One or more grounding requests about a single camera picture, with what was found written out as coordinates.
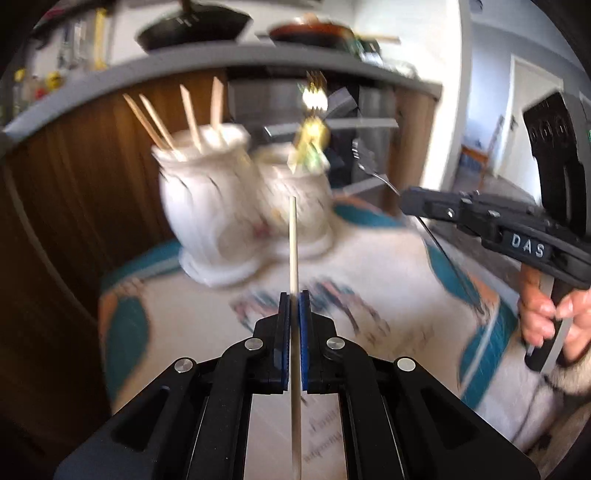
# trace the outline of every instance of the wooden stick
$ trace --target wooden stick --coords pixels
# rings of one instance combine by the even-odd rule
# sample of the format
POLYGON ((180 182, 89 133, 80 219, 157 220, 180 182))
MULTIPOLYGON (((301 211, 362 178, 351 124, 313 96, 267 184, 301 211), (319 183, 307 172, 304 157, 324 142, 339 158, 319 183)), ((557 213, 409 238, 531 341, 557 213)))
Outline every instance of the wooden stick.
POLYGON ((191 138, 197 150, 201 152, 201 138, 199 138, 199 127, 195 121, 195 113, 193 111, 193 102, 191 101, 191 94, 185 87, 181 85, 181 97, 183 98, 183 106, 185 109, 185 116, 187 117, 187 123, 189 124, 189 131, 191 132, 191 138))
POLYGON ((140 95, 139 96, 139 99, 142 100, 142 103, 144 104, 144 107, 146 107, 146 110, 150 114, 150 117, 152 117, 152 120, 154 121, 154 123, 158 127, 158 130, 160 130, 160 133, 162 134, 162 136, 166 140, 166 143, 170 146, 170 148, 172 150, 174 150, 174 141, 173 141, 173 138, 170 135, 169 131, 164 126, 164 123, 162 122, 162 119, 158 116, 158 113, 156 113, 156 110, 154 109, 154 107, 152 106, 152 104, 150 103, 150 101, 144 95, 140 95))
POLYGON ((154 127, 152 127, 150 121, 146 118, 142 110, 139 109, 138 104, 134 102, 133 98, 127 95, 127 93, 124 93, 123 98, 129 105, 129 108, 131 108, 131 111, 135 114, 135 117, 139 120, 139 123, 141 123, 145 130, 148 132, 148 135, 150 136, 154 144, 160 150, 168 150, 166 145, 164 145, 164 142, 162 142, 162 139, 156 133, 156 130, 154 130, 154 127))
POLYGON ((219 81, 217 77, 213 78, 212 86, 212 104, 210 110, 210 123, 214 131, 220 136, 220 140, 223 140, 222 133, 220 131, 220 125, 222 124, 222 109, 223 109, 223 83, 219 81))
POLYGON ((300 296, 297 260, 297 208, 296 197, 290 198, 290 383, 291 383, 291 467, 293 480, 301 480, 301 358, 300 296))

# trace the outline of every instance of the frying pan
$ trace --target frying pan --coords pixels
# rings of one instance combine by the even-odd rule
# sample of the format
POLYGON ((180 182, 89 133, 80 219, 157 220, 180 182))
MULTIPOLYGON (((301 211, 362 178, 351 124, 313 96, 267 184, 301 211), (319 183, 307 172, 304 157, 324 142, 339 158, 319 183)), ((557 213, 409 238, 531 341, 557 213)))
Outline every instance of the frying pan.
POLYGON ((144 51, 183 43, 235 40, 252 19, 221 5, 200 5, 181 0, 183 9, 145 28, 136 38, 144 51))
POLYGON ((364 43, 376 40, 400 43, 398 37, 368 37, 357 35, 349 27, 332 22, 320 21, 314 14, 306 14, 294 22, 271 27, 268 34, 257 34, 259 38, 270 38, 273 42, 299 43, 312 47, 332 48, 358 56, 364 43))

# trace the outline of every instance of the yellow object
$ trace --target yellow object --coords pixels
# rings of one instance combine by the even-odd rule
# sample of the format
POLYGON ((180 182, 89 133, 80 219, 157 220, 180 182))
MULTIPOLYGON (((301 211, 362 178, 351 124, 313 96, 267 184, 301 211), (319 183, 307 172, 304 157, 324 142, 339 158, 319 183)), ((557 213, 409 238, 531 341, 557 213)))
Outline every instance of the yellow object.
POLYGON ((317 116, 306 118, 295 138, 295 150, 287 160, 292 173, 298 168, 317 174, 328 170, 330 164, 323 152, 329 141, 330 130, 326 124, 317 116))
POLYGON ((25 75, 27 74, 27 69, 18 69, 14 72, 14 81, 17 83, 22 82, 25 79, 25 75))
POLYGON ((51 72, 49 75, 47 75, 45 84, 47 85, 47 89, 50 92, 53 92, 64 85, 64 79, 61 76, 61 73, 56 70, 55 72, 51 72))
POLYGON ((103 39, 105 37, 106 8, 96 9, 95 19, 95 70, 105 70, 107 64, 103 59, 103 39))

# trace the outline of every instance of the door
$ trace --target door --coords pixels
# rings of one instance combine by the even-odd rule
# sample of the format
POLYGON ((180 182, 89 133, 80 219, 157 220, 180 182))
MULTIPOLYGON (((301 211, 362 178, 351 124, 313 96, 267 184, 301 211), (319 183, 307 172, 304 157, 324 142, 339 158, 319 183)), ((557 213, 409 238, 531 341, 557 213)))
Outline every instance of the door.
POLYGON ((529 193, 541 203, 538 165, 531 155, 530 139, 523 120, 523 110, 551 92, 563 89, 562 79, 546 70, 514 57, 513 121, 499 175, 529 193))

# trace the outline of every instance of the blue gripper pad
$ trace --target blue gripper pad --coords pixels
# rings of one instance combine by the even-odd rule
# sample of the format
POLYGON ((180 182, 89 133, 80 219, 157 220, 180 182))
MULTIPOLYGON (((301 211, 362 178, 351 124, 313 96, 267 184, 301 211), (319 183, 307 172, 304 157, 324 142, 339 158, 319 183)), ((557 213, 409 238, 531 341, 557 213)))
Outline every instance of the blue gripper pad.
POLYGON ((301 389, 308 390, 308 369, 310 367, 310 355, 308 353, 308 322, 310 321, 310 293, 307 290, 301 292, 298 299, 298 311, 300 313, 300 364, 301 364, 301 389))
POLYGON ((283 390, 287 391, 288 383, 290 381, 290 296, 282 293, 279 301, 279 318, 278 321, 283 323, 283 336, 281 345, 281 384, 283 390))

